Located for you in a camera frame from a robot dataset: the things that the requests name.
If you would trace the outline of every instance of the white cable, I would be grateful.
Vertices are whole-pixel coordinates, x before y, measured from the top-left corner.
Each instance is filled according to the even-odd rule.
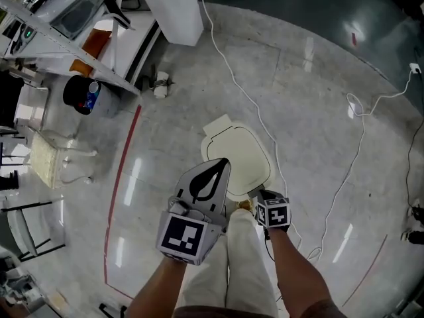
[[[257,103],[255,103],[254,102],[254,100],[249,96],[249,94],[247,94],[247,92],[243,89],[243,87],[241,87],[238,83],[237,83],[237,81],[236,81],[236,79],[235,79],[235,77],[234,77],[234,73],[233,73],[233,70],[231,69],[231,67],[230,67],[230,65],[229,65],[229,63],[227,62],[227,58],[225,57],[225,55],[219,50],[219,48],[218,48],[218,46],[217,46],[217,44],[216,44],[216,42],[215,42],[215,38],[213,37],[213,27],[214,27],[214,25],[213,25],[213,21],[212,21],[212,19],[211,19],[211,17],[209,16],[209,13],[207,12],[207,9],[206,9],[206,6],[205,6],[205,0],[201,0],[201,2],[203,3],[203,9],[205,10],[205,14],[206,14],[206,16],[207,16],[207,18],[209,19],[209,22],[211,23],[211,38],[212,38],[212,42],[213,42],[213,45],[215,46],[215,49],[218,51],[218,53],[220,53],[220,55],[223,57],[223,59],[224,59],[224,61],[225,61],[225,63],[226,63],[226,65],[227,65],[227,67],[228,67],[228,69],[229,69],[229,71],[230,71],[230,74],[231,74],[231,78],[233,79],[233,82],[234,82],[234,84],[243,92],[243,94],[247,97],[247,99],[256,107],[256,112],[257,112],[257,114],[258,114],[258,118],[259,118],[259,121],[260,121],[260,124],[262,125],[262,127],[264,128],[264,130],[265,130],[265,132],[266,132],[266,134],[271,138],[271,140],[274,142],[274,146],[275,146],[275,154],[276,154],[276,161],[277,161],[277,167],[278,167],[278,171],[279,171],[279,173],[280,173],[280,175],[281,175],[281,178],[283,179],[283,182],[284,182],[284,195],[285,195],[285,197],[288,197],[288,188],[287,188],[287,182],[286,182],[286,179],[285,179],[285,177],[283,176],[283,173],[282,173],[282,171],[281,171],[281,166],[280,166],[280,160],[278,159],[278,143],[277,143],[277,140],[270,134],[270,132],[268,131],[268,129],[266,128],[266,126],[265,126],[265,124],[264,124],[264,122],[262,121],[262,117],[260,116],[260,109],[259,109],[259,106],[258,106],[258,104]],[[299,236],[299,238],[300,238],[300,241],[299,241],[299,244],[298,244],[298,246],[297,246],[297,249],[299,250],[300,248],[301,248],[301,245],[302,245],[302,236],[299,234],[299,232],[297,231],[297,229],[296,229],[296,226],[294,225],[294,223],[293,223],[293,221],[291,222],[291,225],[293,226],[293,228],[294,228],[294,231],[296,232],[296,234]]]
[[[409,73],[409,79],[408,79],[408,81],[407,81],[407,83],[406,83],[406,86],[405,86],[405,89],[404,89],[404,91],[403,91],[403,92],[401,92],[401,93],[397,93],[397,94],[393,94],[393,95],[380,95],[380,96],[377,98],[377,101],[376,101],[376,103],[374,104],[373,108],[371,108],[371,112],[369,112],[369,113],[364,113],[364,106],[363,106],[363,105],[362,105],[362,103],[360,102],[359,98],[358,98],[357,96],[355,96],[355,94],[352,94],[352,93],[347,93],[347,94],[346,94],[346,100],[348,101],[349,107],[350,107],[350,109],[352,110],[352,112],[353,112],[353,113],[354,113],[357,117],[362,117],[362,135],[361,135],[360,140],[359,140],[358,150],[356,151],[355,157],[354,157],[354,159],[353,159],[352,163],[350,164],[350,167],[349,167],[349,169],[348,169],[348,172],[347,172],[346,176],[344,177],[344,180],[343,180],[342,184],[340,185],[340,187],[339,187],[339,189],[337,190],[337,192],[334,194],[334,198],[333,198],[333,202],[332,202],[331,207],[330,207],[330,211],[329,211],[329,212],[327,213],[327,215],[325,216],[325,230],[324,230],[323,238],[321,239],[321,248],[319,248],[319,247],[314,248],[314,249],[311,251],[311,253],[309,254],[308,259],[309,259],[309,258],[310,258],[310,259],[313,259],[313,258],[318,257],[318,259],[317,259],[317,262],[318,262],[318,261],[321,259],[321,256],[322,256],[322,255],[323,255],[323,253],[324,253],[324,238],[325,238],[325,236],[326,236],[326,234],[327,234],[327,230],[328,230],[328,222],[327,222],[327,220],[328,220],[328,218],[329,218],[329,216],[330,216],[330,214],[331,214],[331,211],[332,211],[332,210],[333,210],[333,208],[334,208],[334,205],[335,205],[335,202],[336,202],[336,198],[337,198],[338,194],[340,193],[340,191],[341,191],[342,187],[346,184],[347,180],[349,179],[349,177],[350,177],[350,175],[351,175],[351,173],[352,173],[352,169],[353,169],[354,163],[356,162],[356,159],[357,159],[357,158],[358,158],[358,156],[359,156],[359,153],[360,153],[360,146],[361,146],[361,144],[362,144],[362,140],[364,139],[364,135],[365,135],[365,122],[364,122],[364,117],[365,117],[365,116],[369,116],[369,115],[371,115],[371,114],[374,112],[374,110],[376,109],[377,104],[378,104],[378,102],[380,101],[380,99],[381,99],[381,98],[395,98],[395,97],[398,97],[399,95],[404,94],[404,93],[407,91],[407,89],[408,89],[408,85],[409,85],[409,83],[410,83],[410,81],[411,81],[412,73],[413,73],[413,72],[412,72],[412,71],[410,71],[410,73]],[[361,113],[360,113],[360,114],[358,114],[358,113],[356,113],[356,112],[355,112],[354,107],[352,106],[352,103],[349,101],[349,96],[352,96],[354,99],[356,99],[356,100],[358,101],[358,103],[359,103],[359,105],[360,105],[360,108],[361,108]],[[320,252],[319,252],[318,254],[316,254],[315,256],[311,256],[311,255],[313,254],[313,252],[314,252],[314,251],[316,251],[316,250],[320,250]]]
[[[355,112],[355,110],[351,107],[351,109],[352,109],[353,113],[354,113],[357,117],[361,117],[361,116],[363,116],[363,115],[371,115],[371,114],[374,112],[374,110],[376,109],[377,104],[378,104],[378,102],[380,101],[380,99],[381,99],[381,98],[395,98],[395,97],[399,97],[399,95],[404,94],[404,93],[407,91],[407,89],[408,89],[408,85],[409,85],[409,83],[410,83],[410,81],[411,81],[412,73],[413,73],[413,71],[411,70],[411,71],[410,71],[410,73],[409,73],[409,79],[408,79],[408,82],[406,83],[406,86],[405,86],[405,89],[404,89],[404,91],[403,91],[403,92],[400,92],[400,93],[397,93],[397,94],[393,94],[393,95],[380,95],[380,96],[377,98],[377,101],[376,101],[376,103],[374,104],[374,107],[371,109],[371,112],[369,112],[369,113],[363,113],[363,112],[364,112],[364,109],[362,108],[362,113],[361,113],[361,114],[358,114],[358,113],[356,113],[356,112]],[[348,101],[349,103],[350,103],[350,101],[349,101],[349,95],[351,95],[352,97],[354,97],[354,98],[355,98],[355,99],[359,102],[360,106],[362,107],[362,104],[360,103],[360,101],[359,101],[358,97],[357,97],[357,96],[355,96],[355,94],[352,94],[352,93],[347,93],[347,94],[346,94],[346,99],[347,99],[347,101]]]
[[[284,178],[284,176],[283,176],[283,173],[282,173],[282,171],[281,171],[281,167],[280,167],[280,161],[278,160],[278,143],[277,143],[277,141],[276,141],[276,139],[270,134],[270,132],[268,131],[268,129],[266,128],[266,126],[265,126],[265,124],[264,124],[264,122],[262,121],[262,118],[261,118],[261,116],[260,116],[260,109],[259,109],[259,106],[258,106],[258,104],[257,103],[255,103],[254,101],[253,101],[253,99],[247,94],[247,92],[237,83],[237,81],[236,81],[236,79],[235,79],[235,77],[234,77],[234,73],[233,73],[233,70],[231,69],[231,67],[230,67],[230,65],[229,65],[229,63],[227,62],[227,58],[225,57],[225,55],[219,50],[219,48],[218,48],[218,46],[217,46],[217,44],[216,44],[216,42],[215,42],[215,39],[214,39],[214,37],[213,37],[213,27],[214,27],[214,24],[213,24],[213,21],[212,21],[212,19],[211,19],[211,17],[209,16],[209,13],[207,12],[207,9],[206,9],[206,6],[205,6],[205,0],[201,0],[201,2],[203,3],[203,9],[205,10],[205,14],[206,14],[206,17],[209,19],[209,22],[211,23],[211,38],[212,38],[212,42],[213,42],[213,45],[215,46],[215,49],[218,51],[218,53],[223,57],[223,59],[224,59],[224,61],[225,61],[225,63],[226,63],[226,65],[227,65],[227,67],[228,67],[228,69],[229,69],[229,71],[230,71],[230,74],[231,74],[231,77],[232,77],[232,79],[233,79],[233,82],[234,82],[234,84],[243,92],[243,94],[247,97],[247,99],[256,107],[256,111],[257,111],[257,114],[258,114],[258,118],[259,118],[259,121],[260,121],[260,124],[262,125],[262,127],[264,128],[264,130],[265,130],[265,132],[266,132],[266,134],[271,138],[271,140],[274,142],[274,145],[275,145],[275,154],[276,154],[276,160],[277,160],[277,167],[278,167],[278,171],[279,171],[279,173],[280,173],[280,175],[281,175],[281,178],[283,179],[283,181],[284,181],[284,188],[285,188],[285,196],[287,197],[288,196],[288,188],[287,188],[287,182],[286,182],[286,179]],[[366,115],[371,115],[373,112],[374,112],[374,110],[376,109],[376,106],[377,106],[377,104],[378,104],[378,102],[380,101],[380,99],[381,98],[394,98],[394,97],[398,97],[399,95],[402,95],[402,94],[404,94],[406,91],[407,91],[407,89],[408,89],[408,85],[409,85],[409,82],[411,81],[411,74],[412,74],[413,72],[411,71],[410,73],[409,73],[409,79],[408,79],[408,82],[406,83],[406,87],[405,87],[405,90],[403,91],[403,92],[401,92],[401,93],[397,93],[397,94],[393,94],[393,95],[381,95],[381,96],[379,96],[378,98],[377,98],[377,102],[375,103],[375,105],[373,106],[373,108],[371,109],[371,112],[369,112],[369,113],[364,113],[364,107],[362,106],[362,103],[360,102],[360,100],[357,98],[357,96],[355,96],[354,94],[352,94],[352,93],[347,93],[346,94],[346,99],[347,99],[347,101],[348,101],[348,103],[349,103],[349,107],[352,109],[352,111],[353,111],[353,113],[357,116],[357,117],[362,117],[362,135],[361,135],[361,137],[360,137],[360,140],[359,140],[359,145],[358,145],[358,150],[356,151],[356,154],[355,154],[355,157],[354,157],[354,159],[353,159],[353,161],[351,162],[351,164],[350,164],[350,167],[349,167],[349,169],[348,169],[348,172],[346,173],[346,176],[344,177],[344,179],[343,179],[343,181],[342,181],[342,184],[340,185],[340,187],[338,188],[338,190],[336,191],[336,193],[334,194],[334,197],[333,197],[333,202],[331,203],[331,207],[330,207],[330,210],[329,210],[329,212],[327,213],[327,215],[325,216],[325,230],[324,230],[324,234],[323,234],[323,236],[322,236],[322,238],[321,238],[321,246],[318,246],[318,247],[315,247],[310,253],[309,253],[309,255],[308,255],[308,257],[307,257],[307,259],[308,260],[311,260],[311,259],[314,259],[314,258],[316,258],[316,257],[318,257],[318,259],[317,259],[317,262],[321,259],[321,256],[323,255],[323,252],[324,252],[324,239],[325,239],[325,236],[327,235],[327,231],[328,231],[328,218],[329,218],[329,216],[330,216],[330,214],[331,214],[331,212],[333,211],[333,208],[334,208],[334,206],[335,206],[335,202],[336,202],[336,198],[337,198],[337,196],[339,195],[339,193],[340,193],[340,191],[342,190],[342,188],[343,188],[343,186],[346,184],[346,182],[347,182],[347,180],[349,179],[349,177],[350,177],[350,175],[352,174],[352,169],[353,169],[353,166],[354,166],[354,163],[356,162],[356,159],[358,158],[358,156],[359,156],[359,153],[360,153],[360,147],[361,147],[361,144],[362,144],[362,141],[363,141],[363,139],[364,139],[364,135],[365,135],[365,122],[364,122],[364,116],[366,116]],[[352,96],[353,98],[355,98],[357,101],[358,101],[358,103],[359,103],[359,105],[361,106],[361,114],[358,114],[358,113],[356,113],[355,112],[355,110],[353,109],[353,107],[352,107],[352,105],[350,104],[350,101],[349,101],[349,96]],[[297,231],[297,229],[296,229],[296,226],[294,225],[294,222],[292,221],[291,222],[291,225],[293,226],[293,228],[294,228],[294,231],[296,232],[296,234],[298,235],[298,237],[300,238],[300,241],[299,241],[299,244],[298,244],[298,246],[297,246],[297,250],[300,250],[300,248],[301,248],[301,245],[302,245],[302,236],[299,234],[299,232]]]

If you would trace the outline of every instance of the black cable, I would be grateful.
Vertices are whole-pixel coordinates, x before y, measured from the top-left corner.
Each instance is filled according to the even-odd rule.
[[[415,55],[415,60],[417,61],[418,64],[418,57],[421,57],[421,51],[418,47],[414,47],[413,49],[414,55]],[[421,73],[418,73],[419,75],[419,81],[421,82],[421,110],[424,114],[424,83],[423,83],[423,76],[421,75]],[[419,124],[417,130],[415,131],[415,133],[412,136],[412,142],[411,142],[411,146],[409,147],[408,150],[408,171],[406,172],[406,178],[405,178],[405,183],[406,183],[406,194],[407,194],[407,202],[408,202],[408,206],[409,207],[413,207],[411,204],[411,201],[409,199],[409,186],[408,186],[408,177],[409,177],[409,173],[411,171],[411,158],[410,158],[410,154],[412,151],[412,147],[413,147],[413,143],[415,141],[415,137],[417,136],[419,130],[421,129],[421,127],[424,125],[424,116],[423,119],[421,120],[421,124]]]
[[[268,252],[268,255],[270,256],[270,258],[272,259],[273,262],[276,262],[276,260],[274,258],[271,257],[270,251],[268,250],[268,245],[266,244],[266,237],[264,238],[264,242],[265,242],[265,247],[266,247],[266,252]]]
[[[423,78],[422,78],[421,74],[419,74],[419,79],[420,79],[420,81],[421,81],[421,86],[422,86],[422,91],[421,91],[421,106],[422,106],[422,110],[423,110],[423,112],[424,112],[424,84],[423,84]],[[415,137],[417,136],[417,134],[418,134],[419,130],[421,129],[421,127],[422,127],[423,125],[424,125],[424,117],[423,117],[423,120],[421,120],[421,124],[419,124],[419,126],[418,126],[417,130],[416,130],[416,131],[415,131],[415,133],[413,134],[412,142],[411,142],[411,146],[409,147],[409,150],[408,150],[408,171],[406,172],[406,179],[405,179],[405,182],[406,182],[407,202],[408,202],[408,205],[409,205],[410,207],[413,207],[413,206],[411,205],[410,200],[409,200],[409,186],[408,186],[408,177],[409,177],[409,172],[411,171],[411,158],[410,158],[410,154],[411,154],[411,151],[412,151],[413,143],[414,143],[414,141],[415,141]]]

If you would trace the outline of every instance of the polished floor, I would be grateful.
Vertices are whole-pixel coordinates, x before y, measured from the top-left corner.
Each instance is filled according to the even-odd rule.
[[[402,90],[409,63],[424,58],[424,36],[419,22],[408,17],[392,0],[206,0],[256,11],[310,30],[369,64]],[[406,97],[421,109],[421,86]]]
[[[351,53],[308,30],[244,9],[207,7],[216,22],[217,45],[278,141],[293,221],[303,237],[301,253],[307,256],[321,245],[325,215],[362,133],[346,93],[357,95],[369,111],[377,95],[397,89]],[[19,191],[2,192],[10,205],[63,198],[25,213],[36,241],[53,236],[67,247],[23,268],[48,297],[60,294],[65,299],[60,309],[68,317],[101,317],[101,302],[128,305],[153,273],[162,257],[154,247],[160,212],[179,176],[202,161],[205,125],[228,114],[253,128],[274,154],[254,107],[232,83],[207,30],[196,47],[167,45],[159,69],[175,81],[170,95],[157,100],[151,91],[142,99],[124,94],[113,119],[78,115],[62,103],[67,78],[50,79],[44,128],[77,134],[81,145],[98,150],[90,163],[95,182],[51,191],[24,167]],[[411,86],[417,85],[417,77],[412,77]],[[424,246],[399,239],[406,228],[418,228],[405,219],[405,174],[407,150],[420,120],[405,97],[381,100],[374,115],[365,119],[360,156],[328,218],[324,252],[316,267],[348,317],[383,317],[424,274]],[[105,254],[113,190],[133,123]],[[412,198],[422,189],[422,140],[419,135],[411,153]],[[283,191],[280,178],[272,188]],[[297,244],[292,230],[290,237]],[[262,251],[277,298],[274,265],[264,245]],[[282,301],[278,305],[280,316],[287,317]]]

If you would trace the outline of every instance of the white cloth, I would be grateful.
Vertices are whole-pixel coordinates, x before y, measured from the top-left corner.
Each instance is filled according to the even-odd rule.
[[[252,213],[237,209],[200,266],[189,265],[177,307],[214,306],[278,317]]]

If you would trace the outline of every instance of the person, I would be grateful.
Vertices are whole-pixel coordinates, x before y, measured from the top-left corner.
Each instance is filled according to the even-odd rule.
[[[253,211],[251,200],[239,203],[227,234],[219,237],[201,265],[189,266],[186,275],[187,264],[164,257],[132,301],[127,317],[277,318],[276,296],[262,259]],[[290,317],[346,318],[333,303],[323,277],[287,233],[268,232],[278,286]]]
[[[418,201],[416,201],[413,206],[408,207],[406,217],[413,217],[416,221],[419,221],[421,225],[424,225],[424,209],[419,206]],[[424,232],[408,229],[402,233],[401,240],[408,241],[411,244],[424,245]]]

